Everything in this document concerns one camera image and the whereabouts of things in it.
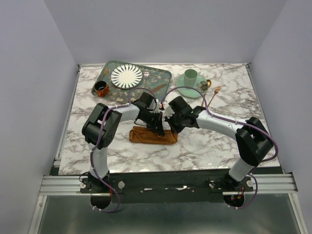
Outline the orange-brown cloth napkin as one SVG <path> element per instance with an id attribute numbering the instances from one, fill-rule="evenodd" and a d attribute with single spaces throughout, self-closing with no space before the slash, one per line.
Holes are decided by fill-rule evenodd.
<path id="1" fill-rule="evenodd" d="M 154 145 L 172 145 L 177 143 L 178 133 L 171 130 L 165 130 L 165 135 L 153 133 L 145 127 L 134 126 L 129 132 L 129 140 L 132 143 L 154 144 Z"/>

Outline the white black striped plate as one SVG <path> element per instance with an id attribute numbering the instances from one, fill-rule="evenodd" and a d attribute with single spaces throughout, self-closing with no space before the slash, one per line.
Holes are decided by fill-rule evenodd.
<path id="1" fill-rule="evenodd" d="M 123 64 L 112 71 L 110 78 L 112 84 L 117 88 L 132 89 L 140 84 L 143 73 L 136 65 Z"/>

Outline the mint green cup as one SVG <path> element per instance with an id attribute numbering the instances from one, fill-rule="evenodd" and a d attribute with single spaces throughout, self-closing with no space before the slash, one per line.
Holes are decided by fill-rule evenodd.
<path id="1" fill-rule="evenodd" d="M 183 78 L 183 84 L 186 86 L 186 87 L 193 87 L 195 82 L 196 82 L 196 79 L 197 79 L 197 76 L 198 76 L 198 73 L 196 70 L 194 69 L 187 69 L 185 72 L 184 72 L 184 78 Z"/>

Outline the aluminium frame rail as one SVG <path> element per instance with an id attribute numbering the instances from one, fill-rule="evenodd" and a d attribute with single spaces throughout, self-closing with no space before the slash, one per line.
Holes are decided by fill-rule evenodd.
<path id="1" fill-rule="evenodd" d="M 254 175 L 251 181 L 253 188 L 258 189 L 258 194 L 291 194 L 297 192 L 295 179 L 291 174 Z M 71 196 L 84 194 L 80 192 L 78 176 L 44 176 L 39 195 Z"/>

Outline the copper fork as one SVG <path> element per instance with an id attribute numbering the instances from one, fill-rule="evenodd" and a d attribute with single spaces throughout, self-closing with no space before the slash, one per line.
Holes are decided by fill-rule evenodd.
<path id="1" fill-rule="evenodd" d="M 214 94 L 212 96 L 212 98 L 210 99 L 209 103 L 207 104 L 207 107 L 209 107 L 213 101 L 213 99 L 215 98 L 215 96 L 220 92 L 221 90 L 221 85 L 218 85 L 215 90 L 214 90 Z"/>

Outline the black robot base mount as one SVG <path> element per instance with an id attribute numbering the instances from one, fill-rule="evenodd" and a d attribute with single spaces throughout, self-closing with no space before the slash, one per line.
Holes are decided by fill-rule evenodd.
<path id="1" fill-rule="evenodd" d="M 101 203 L 174 203 L 238 201 L 252 192 L 253 182 L 245 176 L 236 182 L 227 169 L 109 173 L 103 180 L 88 174 L 80 192 Z"/>

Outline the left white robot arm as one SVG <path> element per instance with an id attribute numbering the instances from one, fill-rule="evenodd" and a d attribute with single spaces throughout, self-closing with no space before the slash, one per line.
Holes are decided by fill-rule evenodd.
<path id="1" fill-rule="evenodd" d="M 92 188 L 104 192 L 108 187 L 105 176 L 109 173 L 107 165 L 108 146 L 114 139 L 121 122 L 141 120 L 146 128 L 153 133 L 164 136 L 162 113 L 159 112 L 160 102 L 154 96 L 144 92 L 135 101 L 116 106 L 106 106 L 99 103 L 95 106 L 82 128 L 85 141 L 92 145 L 90 174 L 94 177 Z"/>

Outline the copper black mug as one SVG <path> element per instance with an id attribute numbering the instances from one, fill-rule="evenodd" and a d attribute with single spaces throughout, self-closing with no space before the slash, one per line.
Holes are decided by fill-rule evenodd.
<path id="1" fill-rule="evenodd" d="M 96 95 L 100 98 L 105 97 L 109 93 L 109 86 L 105 81 L 97 81 L 93 88 L 92 88 L 92 94 Z"/>

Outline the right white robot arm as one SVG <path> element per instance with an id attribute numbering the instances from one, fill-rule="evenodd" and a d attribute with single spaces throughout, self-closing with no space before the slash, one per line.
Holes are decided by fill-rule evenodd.
<path id="1" fill-rule="evenodd" d="M 180 133 L 184 128 L 207 129 L 234 139 L 240 158 L 224 179 L 225 187 L 235 191 L 244 177 L 256 168 L 273 148 L 274 143 L 261 121 L 255 117 L 238 121 L 209 112 L 205 107 L 192 108 L 182 97 L 164 105 L 165 121 L 171 130 Z"/>

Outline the gold spoon with flower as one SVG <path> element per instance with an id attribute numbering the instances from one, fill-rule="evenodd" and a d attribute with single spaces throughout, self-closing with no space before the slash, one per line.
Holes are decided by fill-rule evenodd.
<path id="1" fill-rule="evenodd" d="M 211 84 L 212 84 L 212 82 L 210 79 L 207 79 L 206 81 L 201 81 L 196 85 L 197 90 L 205 96 L 206 92 L 210 88 Z"/>

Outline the copper table knife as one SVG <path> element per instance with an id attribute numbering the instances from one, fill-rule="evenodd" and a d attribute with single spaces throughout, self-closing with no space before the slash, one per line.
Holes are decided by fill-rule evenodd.
<path id="1" fill-rule="evenodd" d="M 152 89 L 151 92 L 154 93 L 154 92 L 160 90 L 161 88 L 163 88 L 163 87 L 165 87 L 165 86 L 167 86 L 166 83 L 165 83 L 165 84 L 162 84 L 162 85 L 159 85 L 159 86 L 157 86 L 156 88 Z"/>

